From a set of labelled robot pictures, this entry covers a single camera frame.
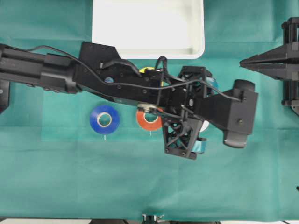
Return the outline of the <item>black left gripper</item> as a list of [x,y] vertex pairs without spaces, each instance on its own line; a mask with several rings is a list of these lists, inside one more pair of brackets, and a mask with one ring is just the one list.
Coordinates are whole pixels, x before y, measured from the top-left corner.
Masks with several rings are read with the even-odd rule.
[[[215,78],[206,76],[206,82],[218,89]],[[165,97],[161,116],[164,152],[195,160],[197,154],[205,152],[207,139],[199,137],[204,120],[195,114],[194,102],[199,98],[215,95],[217,91],[198,82],[169,90],[168,94],[161,95]]]

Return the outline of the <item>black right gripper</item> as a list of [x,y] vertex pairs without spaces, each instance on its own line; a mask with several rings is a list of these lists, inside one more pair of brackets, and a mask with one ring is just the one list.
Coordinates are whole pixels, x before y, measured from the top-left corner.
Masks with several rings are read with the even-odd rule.
[[[283,81],[282,105],[299,106],[299,18],[291,17],[281,25],[283,45],[240,61],[240,66]],[[284,61],[284,64],[264,64]]]

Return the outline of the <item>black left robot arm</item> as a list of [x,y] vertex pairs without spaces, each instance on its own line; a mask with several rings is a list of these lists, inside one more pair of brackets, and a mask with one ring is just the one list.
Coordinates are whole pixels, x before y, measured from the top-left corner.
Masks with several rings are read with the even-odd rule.
[[2,44],[1,111],[9,106],[12,82],[66,94],[86,91],[111,102],[134,105],[157,116],[166,153],[192,160],[206,147],[206,139],[199,135],[205,118],[197,105],[217,92],[211,73],[204,67],[183,67],[174,77],[161,56],[154,68],[140,70],[121,59],[115,47],[91,42],[82,43],[79,57],[53,47],[43,55],[36,48]]

